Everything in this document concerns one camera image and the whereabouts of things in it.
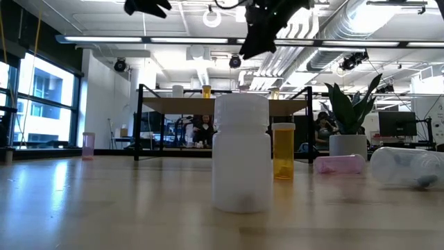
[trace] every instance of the computer monitor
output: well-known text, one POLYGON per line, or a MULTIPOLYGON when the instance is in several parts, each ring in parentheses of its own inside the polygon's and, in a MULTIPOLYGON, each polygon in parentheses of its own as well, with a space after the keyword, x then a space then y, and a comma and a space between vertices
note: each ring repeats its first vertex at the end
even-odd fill
POLYGON ((160 132, 160 122, 162 121, 162 114, 159 112, 143 112, 142 120, 140 121, 140 132, 160 132))
POLYGON ((379 134, 381 136, 417 136, 414 112, 379 112, 379 134))

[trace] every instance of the white plant pot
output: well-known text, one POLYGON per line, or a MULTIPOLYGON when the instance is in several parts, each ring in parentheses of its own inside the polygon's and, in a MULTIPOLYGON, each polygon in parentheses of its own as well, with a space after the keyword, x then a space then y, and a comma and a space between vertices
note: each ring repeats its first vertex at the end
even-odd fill
POLYGON ((365 135, 330 136, 330 156, 359 154, 367 160, 367 137, 365 135))

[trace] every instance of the white plastic bottle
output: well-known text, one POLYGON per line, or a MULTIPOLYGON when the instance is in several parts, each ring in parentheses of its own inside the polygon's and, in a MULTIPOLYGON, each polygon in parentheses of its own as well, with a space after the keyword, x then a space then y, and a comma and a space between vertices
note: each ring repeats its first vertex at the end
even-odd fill
POLYGON ((422 149, 383 147, 370 160, 374 178, 399 187, 428 188, 444 181, 444 154, 422 149))
POLYGON ((268 99, 257 94, 224 94, 216 99, 212 201, 223 211, 268 210, 273 199, 268 99))

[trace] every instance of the person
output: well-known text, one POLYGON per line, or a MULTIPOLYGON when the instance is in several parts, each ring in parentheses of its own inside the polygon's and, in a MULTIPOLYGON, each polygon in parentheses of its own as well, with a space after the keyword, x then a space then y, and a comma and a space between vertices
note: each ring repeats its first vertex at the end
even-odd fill
POLYGON ((330 136, 337 133, 339 130, 333 126, 329 121, 326 112, 320 112, 316 120, 316 130, 314 132, 315 146, 318 150, 328 150, 330 136))
POLYGON ((203 142, 203 144, 211 145, 213 142, 214 127, 210 116, 203 115, 202 120, 194 124, 193 132, 193 142, 203 142))

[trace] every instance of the potted plant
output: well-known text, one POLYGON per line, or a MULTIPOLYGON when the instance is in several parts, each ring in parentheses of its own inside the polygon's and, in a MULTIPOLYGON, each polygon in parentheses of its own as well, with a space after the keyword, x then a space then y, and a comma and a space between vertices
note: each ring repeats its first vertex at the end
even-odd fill
POLYGON ((340 135, 330 136, 331 156, 359 154, 367 160, 367 137, 357 133, 364 118, 373 109, 375 98, 371 97, 371 93, 379 85, 381 76, 382 74, 379 74, 372 80, 362 99, 361 93, 357 92, 350 100, 336 83, 333 86, 325 84, 328 88, 332 111, 324 103, 322 105, 336 122, 340 133, 340 135))

